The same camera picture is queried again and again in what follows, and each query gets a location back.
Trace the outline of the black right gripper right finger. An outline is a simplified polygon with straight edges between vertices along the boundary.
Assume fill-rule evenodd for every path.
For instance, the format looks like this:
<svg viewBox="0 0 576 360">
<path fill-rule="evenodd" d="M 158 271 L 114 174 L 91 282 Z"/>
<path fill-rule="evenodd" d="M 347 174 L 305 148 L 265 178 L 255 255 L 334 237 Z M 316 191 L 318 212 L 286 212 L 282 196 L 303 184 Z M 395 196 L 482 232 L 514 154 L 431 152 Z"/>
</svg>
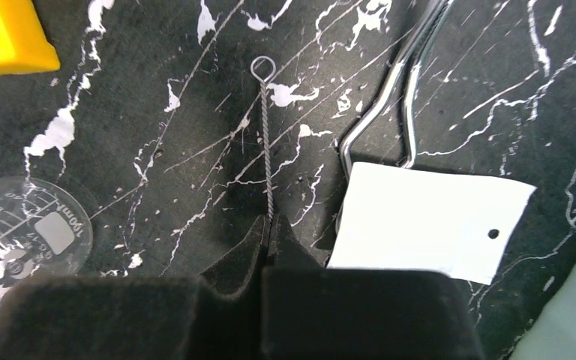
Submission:
<svg viewBox="0 0 576 360">
<path fill-rule="evenodd" d="M 455 281 L 435 271 L 323 268 L 274 217 L 262 270 L 264 359 L 483 359 Z"/>
</svg>

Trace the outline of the metal crucible tongs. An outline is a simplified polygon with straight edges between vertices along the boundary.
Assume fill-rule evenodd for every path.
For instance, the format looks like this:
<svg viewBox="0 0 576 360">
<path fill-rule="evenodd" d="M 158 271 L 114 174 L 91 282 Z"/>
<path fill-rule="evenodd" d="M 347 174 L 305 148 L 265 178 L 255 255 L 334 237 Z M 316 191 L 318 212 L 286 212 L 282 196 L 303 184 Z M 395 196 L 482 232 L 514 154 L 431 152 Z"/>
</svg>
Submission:
<svg viewBox="0 0 576 360">
<path fill-rule="evenodd" d="M 410 34 L 406 36 L 402 47 L 394 57 L 393 64 L 388 70 L 376 99 L 367 112 L 355 121 L 341 137 L 339 156 L 346 180 L 350 180 L 353 169 L 352 146 L 384 110 L 390 98 L 398 90 L 399 83 L 404 77 L 407 78 L 407 83 L 403 96 L 403 114 L 400 117 L 400 124 L 403 128 L 406 160 L 401 166 L 404 169 L 414 166 L 416 162 L 416 130 L 412 121 L 413 97 L 418 86 L 422 62 L 431 49 L 437 32 L 444 23 L 453 4 L 453 1 L 429 1 L 427 3 L 427 8 L 421 15 L 420 20 L 411 29 Z"/>
</svg>

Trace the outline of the brown bristle tube brush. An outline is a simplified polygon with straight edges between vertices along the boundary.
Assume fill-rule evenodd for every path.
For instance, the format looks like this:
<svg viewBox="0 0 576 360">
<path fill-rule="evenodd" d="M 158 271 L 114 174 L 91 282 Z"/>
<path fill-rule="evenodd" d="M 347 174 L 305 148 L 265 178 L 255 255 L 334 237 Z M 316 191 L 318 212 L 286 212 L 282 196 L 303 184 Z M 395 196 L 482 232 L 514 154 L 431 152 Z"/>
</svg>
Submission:
<svg viewBox="0 0 576 360">
<path fill-rule="evenodd" d="M 267 75 L 260 75 L 256 69 L 263 63 L 268 62 L 270 71 Z M 272 193 L 272 165 L 269 140 L 269 112 L 268 112 L 268 83 L 276 73 L 275 62 L 266 55 L 257 56 L 250 63 L 250 73 L 259 82 L 259 96 L 261 101 L 261 125 L 262 125 L 262 153 L 265 174 L 265 191 L 267 202 L 267 217 L 270 221 L 275 216 L 274 197 Z"/>
</svg>

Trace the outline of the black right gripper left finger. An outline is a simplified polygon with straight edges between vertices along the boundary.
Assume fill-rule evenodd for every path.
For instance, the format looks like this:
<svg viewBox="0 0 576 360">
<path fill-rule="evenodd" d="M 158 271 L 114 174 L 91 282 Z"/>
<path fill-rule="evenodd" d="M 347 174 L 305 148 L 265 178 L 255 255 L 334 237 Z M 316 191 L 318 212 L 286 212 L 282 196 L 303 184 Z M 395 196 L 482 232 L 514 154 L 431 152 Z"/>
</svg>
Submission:
<svg viewBox="0 0 576 360">
<path fill-rule="evenodd" d="M 197 275 L 29 278 L 0 305 L 0 359 L 257 359 L 270 227 Z"/>
</svg>

